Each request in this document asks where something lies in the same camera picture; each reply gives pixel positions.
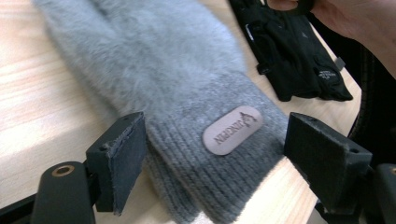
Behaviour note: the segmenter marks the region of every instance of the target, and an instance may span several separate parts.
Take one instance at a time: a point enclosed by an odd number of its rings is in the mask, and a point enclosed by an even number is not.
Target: glove label
[[[205,129],[204,145],[216,155],[227,155],[259,130],[262,124],[262,114],[257,109],[239,106]]]

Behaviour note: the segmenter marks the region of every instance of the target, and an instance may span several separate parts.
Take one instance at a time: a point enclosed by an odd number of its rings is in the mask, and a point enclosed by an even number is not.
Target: wooden table
[[[225,0],[202,0],[239,38],[249,77],[283,111],[321,119],[347,134],[359,112],[361,90],[342,71],[350,102],[295,98],[282,103],[257,64]],[[63,161],[84,161],[85,150],[105,131],[82,89],[51,45],[43,18],[28,0],[0,2],[0,208],[32,195],[39,177]],[[285,159],[249,202],[240,223],[306,223],[316,196]],[[98,223],[172,223],[146,172],[139,176],[121,217],[96,214]]]

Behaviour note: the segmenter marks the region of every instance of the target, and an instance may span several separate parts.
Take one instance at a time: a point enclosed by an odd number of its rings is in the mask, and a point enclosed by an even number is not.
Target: gray glove
[[[97,94],[121,115],[145,113],[149,141],[188,192],[178,200],[190,194],[214,222],[233,222],[283,157],[287,120],[245,76],[228,29],[193,0],[35,4]]]

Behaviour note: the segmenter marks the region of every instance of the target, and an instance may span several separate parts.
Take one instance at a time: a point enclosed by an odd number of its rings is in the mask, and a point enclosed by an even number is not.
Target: wooden surface
[[[202,0],[240,39],[249,77],[285,112],[321,119],[347,134],[359,111],[361,91],[342,71],[350,102],[293,98],[281,103],[239,32],[225,0]],[[39,177],[63,161],[84,161],[104,124],[45,34],[43,18],[28,0],[0,1],[0,208],[34,194]],[[262,182],[239,223],[306,223],[315,195],[289,160]],[[121,217],[96,214],[98,223],[172,223],[143,172]]]

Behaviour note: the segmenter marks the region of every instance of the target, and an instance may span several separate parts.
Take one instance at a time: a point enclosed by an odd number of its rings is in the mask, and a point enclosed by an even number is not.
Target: glove logo
[[[203,140],[216,155],[232,152],[262,126],[262,115],[251,106],[239,106],[206,128]]]

